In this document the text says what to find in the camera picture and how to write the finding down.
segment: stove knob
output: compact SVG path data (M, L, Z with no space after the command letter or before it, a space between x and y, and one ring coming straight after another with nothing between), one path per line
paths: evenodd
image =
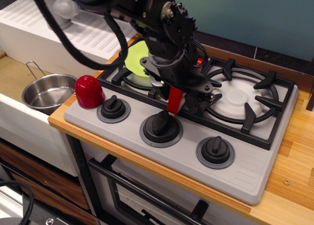
M173 140L179 134L179 124L167 111L150 116L144 124L143 132L147 139L156 143Z
M113 95L110 99L103 102L101 114L107 119L117 119L126 112L125 104Z
M228 144L219 136L209 139L203 145L201 152L204 159L212 164L222 164L230 157Z

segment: black burner grate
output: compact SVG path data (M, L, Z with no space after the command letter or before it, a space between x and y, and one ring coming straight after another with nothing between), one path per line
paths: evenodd
M211 68L214 66L220 67L220 69L216 69L211 72ZM127 72L125 72L125 68L120 67L119 69L120 69L120 72L117 75L115 75L112 80L107 80L107 79L108 79L108 76L110 76L114 72L114 70L107 70L101 73L101 75L99 75L98 77L100 84L104 88L111 89L113 91L129 96L138 101L160 108L161 110L166 110L167 103L165 101L157 99L157 93L153 88L149 91L148 94L143 94L136 90L132 90L124 86L121 86L121 82L125 79ZM290 94L294 87L294 81L277 77L276 73L273 71L270 71L269 73L264 73L261 71L257 71L257 70L253 70L244 66L237 65L235 60L233 59L224 61L217 58L211 58L210 61L205 65L205 67L202 70L203 75L206 75L210 79L214 77L215 75L223 74L223 76L227 80L232 80L234 72L260 80L260 82L254 86L255 89L268 88L270 90L273 98L265 98L265 97L260 97L260 96L255 97L257 101L269 107L269 110L266 113L264 113L262 116L256 117L251 107L248 104L245 104L246 118L245 119L232 119L232 118L222 116L219 113L216 113L210 107L208 108L208 112L211 115L225 121L226 124L221 123L220 121L216 121L214 119L208 118L208 117L199 117L199 116L192 115L188 112L188 110L184 108L179 112L178 115L188 120L191 120L193 122L196 122L198 124L201 124L203 126L209 127L211 129L217 130L219 132L222 132L224 134L237 138L239 140L242 140L250 144L253 144L255 146L261 147L263 149L269 150L275 138L282 115L285 111L287 102L289 100ZM287 89L287 93L282 102L279 101L278 92L276 90L275 85L283 86ZM218 96L216 96L216 99L217 99L216 101L219 101L219 98L220 98L219 94L217 95ZM250 130L255 123L264 121L270 116L274 116L276 120L272 127L272 130L268 139L262 139L250 133ZM241 129L238 129L238 128L229 126L227 123L241 124L242 127Z

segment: stainless steel saucepan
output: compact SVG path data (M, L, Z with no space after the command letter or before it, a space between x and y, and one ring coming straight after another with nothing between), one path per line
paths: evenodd
M34 63L45 76L36 78L28 65L30 63ZM26 106L50 115L74 93L76 77L69 74L46 75L34 61L27 62L26 66L36 79L22 93Z

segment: pot handle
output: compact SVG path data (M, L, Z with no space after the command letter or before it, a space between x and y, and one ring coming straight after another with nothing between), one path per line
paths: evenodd
M37 68L46 76L44 71L42 71L41 68L39 68L39 66L34 61L29 61L29 62L26 63L26 66L28 67L28 69L30 70L31 74L34 76L35 79L37 79L37 78L36 78L35 74L33 73L33 71L30 69L30 67L28 65L29 63L34 63L37 66Z

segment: wooden drawer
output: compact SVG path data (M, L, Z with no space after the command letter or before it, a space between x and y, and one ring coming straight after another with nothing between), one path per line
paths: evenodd
M0 157L44 187L50 188L83 209L90 209L79 183L68 180L64 175L47 168L15 148L5 141L0 141Z
M12 173L12 176L17 181L25 182L33 191L34 198L59 210L60 212L67 214L86 225L96 225L96 221L93 216L90 214L81 211L77 207L73 206L72 204L66 202L65 200L61 200L55 194L49 192L48 190L28 181L27 179L18 176L15 173Z

